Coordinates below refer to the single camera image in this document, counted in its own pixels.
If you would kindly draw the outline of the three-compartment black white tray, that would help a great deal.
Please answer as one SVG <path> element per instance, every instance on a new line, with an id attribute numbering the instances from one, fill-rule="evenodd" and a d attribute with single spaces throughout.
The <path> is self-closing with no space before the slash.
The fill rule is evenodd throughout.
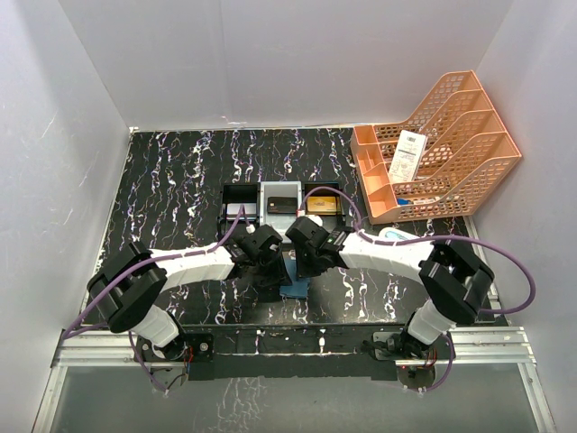
<path id="1" fill-rule="evenodd" d="M 330 231 L 345 223 L 344 199 L 337 193 L 337 181 L 259 181 L 224 184 L 220 191 L 220 216 L 216 220 L 217 237 L 222 238 L 241 207 L 245 215 L 238 226 L 250 223 L 256 227 L 272 226 L 284 235 L 302 207 L 308 215 L 317 216 Z"/>

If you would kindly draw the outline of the blue leather card holder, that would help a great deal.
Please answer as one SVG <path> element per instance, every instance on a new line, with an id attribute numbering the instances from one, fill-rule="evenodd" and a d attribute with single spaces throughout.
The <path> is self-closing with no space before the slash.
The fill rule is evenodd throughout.
<path id="1" fill-rule="evenodd" d="M 285 260 L 285 266 L 291 283 L 279 287 L 279 295 L 288 299 L 306 299 L 310 278 L 298 277 L 297 262 L 290 258 Z"/>

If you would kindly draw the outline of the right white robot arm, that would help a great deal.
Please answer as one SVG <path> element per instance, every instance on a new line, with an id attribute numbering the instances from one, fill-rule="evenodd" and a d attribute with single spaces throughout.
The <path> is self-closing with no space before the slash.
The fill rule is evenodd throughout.
<path id="1" fill-rule="evenodd" d="M 428 295 L 403 329 L 363 345 L 376 355 L 422 358 L 436 340 L 458 325 L 473 324 L 495 275 L 464 242 L 368 235 L 349 226 L 327 231 L 300 216 L 286 232 L 295 247 L 300 277 L 315 277 L 335 267 L 372 269 L 422 284 Z"/>

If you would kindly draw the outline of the orange mesh file organizer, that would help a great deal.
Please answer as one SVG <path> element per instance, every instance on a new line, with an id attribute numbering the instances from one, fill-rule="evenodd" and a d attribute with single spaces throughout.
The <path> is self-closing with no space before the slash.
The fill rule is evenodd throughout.
<path id="1" fill-rule="evenodd" d="M 427 143 L 415 179 L 396 182 L 404 131 Z M 444 74 L 404 121 L 356 125 L 351 149 L 374 225 L 471 216 L 522 157 L 472 70 Z"/>

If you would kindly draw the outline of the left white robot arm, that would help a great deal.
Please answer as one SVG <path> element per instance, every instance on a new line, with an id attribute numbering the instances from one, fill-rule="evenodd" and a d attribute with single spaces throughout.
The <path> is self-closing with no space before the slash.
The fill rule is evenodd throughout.
<path id="1" fill-rule="evenodd" d="M 151 250 L 140 241 L 106 259 L 87 284 L 96 309 L 115 334 L 131 332 L 178 360 L 187 348 L 185 332 L 169 312 L 155 305 L 167 289 L 202 281 L 245 279 L 259 289 L 292 280 L 282 253 L 282 236 L 269 225 L 232 235 L 205 247 Z"/>

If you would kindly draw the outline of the packaged nail clipper blister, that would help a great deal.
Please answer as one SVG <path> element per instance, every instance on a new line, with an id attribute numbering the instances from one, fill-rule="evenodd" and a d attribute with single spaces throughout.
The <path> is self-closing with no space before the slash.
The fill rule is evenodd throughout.
<path id="1" fill-rule="evenodd" d="M 384 227 L 379 232 L 379 237 L 384 238 L 386 241 L 391 242 L 401 242 L 412 239 L 418 239 L 417 235 L 410 234 L 408 232 L 399 230 L 395 227 Z"/>

